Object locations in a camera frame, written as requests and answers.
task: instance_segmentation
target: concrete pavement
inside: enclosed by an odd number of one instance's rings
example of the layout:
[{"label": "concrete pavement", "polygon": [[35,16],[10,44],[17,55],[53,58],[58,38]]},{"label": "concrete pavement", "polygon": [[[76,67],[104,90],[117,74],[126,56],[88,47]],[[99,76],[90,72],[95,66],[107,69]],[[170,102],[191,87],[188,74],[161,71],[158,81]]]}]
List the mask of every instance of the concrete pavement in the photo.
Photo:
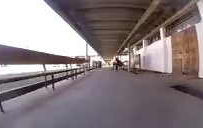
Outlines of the concrete pavement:
[{"label": "concrete pavement", "polygon": [[203,100],[165,76],[98,69],[4,103],[0,128],[203,128]]}]

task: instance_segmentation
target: sky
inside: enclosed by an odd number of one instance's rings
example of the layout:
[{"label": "sky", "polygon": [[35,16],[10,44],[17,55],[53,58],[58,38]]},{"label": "sky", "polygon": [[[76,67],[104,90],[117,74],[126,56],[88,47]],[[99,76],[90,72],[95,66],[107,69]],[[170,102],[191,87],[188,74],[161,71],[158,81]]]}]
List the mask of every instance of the sky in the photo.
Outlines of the sky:
[{"label": "sky", "polygon": [[[43,0],[0,0],[0,44],[64,56],[86,53],[85,40]],[[96,55],[90,46],[89,54]]]}]

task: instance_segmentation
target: person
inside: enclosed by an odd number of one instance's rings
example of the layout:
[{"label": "person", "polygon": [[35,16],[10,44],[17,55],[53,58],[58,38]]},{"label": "person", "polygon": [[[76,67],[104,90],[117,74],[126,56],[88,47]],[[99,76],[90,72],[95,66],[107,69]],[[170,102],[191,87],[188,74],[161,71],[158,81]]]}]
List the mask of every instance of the person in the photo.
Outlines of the person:
[{"label": "person", "polygon": [[115,65],[116,70],[118,70],[120,66],[123,66],[123,63],[118,59],[118,57],[115,58],[115,62],[116,62]]}]

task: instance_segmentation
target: wooden door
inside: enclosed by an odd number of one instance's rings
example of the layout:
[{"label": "wooden door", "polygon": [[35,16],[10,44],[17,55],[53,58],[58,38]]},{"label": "wooden door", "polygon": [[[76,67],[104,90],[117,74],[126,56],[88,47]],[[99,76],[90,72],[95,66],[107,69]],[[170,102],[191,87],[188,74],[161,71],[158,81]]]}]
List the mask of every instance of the wooden door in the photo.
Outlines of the wooden door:
[{"label": "wooden door", "polygon": [[195,27],[172,36],[173,73],[198,76],[199,52]]}]

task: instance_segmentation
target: water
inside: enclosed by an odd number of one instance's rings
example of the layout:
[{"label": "water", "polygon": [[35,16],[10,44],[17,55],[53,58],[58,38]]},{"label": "water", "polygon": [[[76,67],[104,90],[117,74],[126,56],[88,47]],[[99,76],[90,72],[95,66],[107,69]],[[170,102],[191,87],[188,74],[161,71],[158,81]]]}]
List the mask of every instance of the water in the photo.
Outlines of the water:
[{"label": "water", "polygon": [[[66,65],[46,65],[48,71],[50,70],[63,70],[66,69]],[[12,76],[29,75],[36,72],[43,71],[43,65],[0,65],[0,78],[7,78]],[[54,78],[65,76],[66,73],[55,74]],[[44,77],[37,77],[32,79],[26,79],[11,83],[0,84],[0,91],[7,91],[9,89],[19,88],[22,86],[34,84],[44,81]]]},{"label": "water", "polygon": [[[66,65],[46,65],[46,69],[49,70],[63,70],[66,69]],[[29,72],[44,71],[43,65],[0,65],[0,75],[6,74],[19,74]]]}]

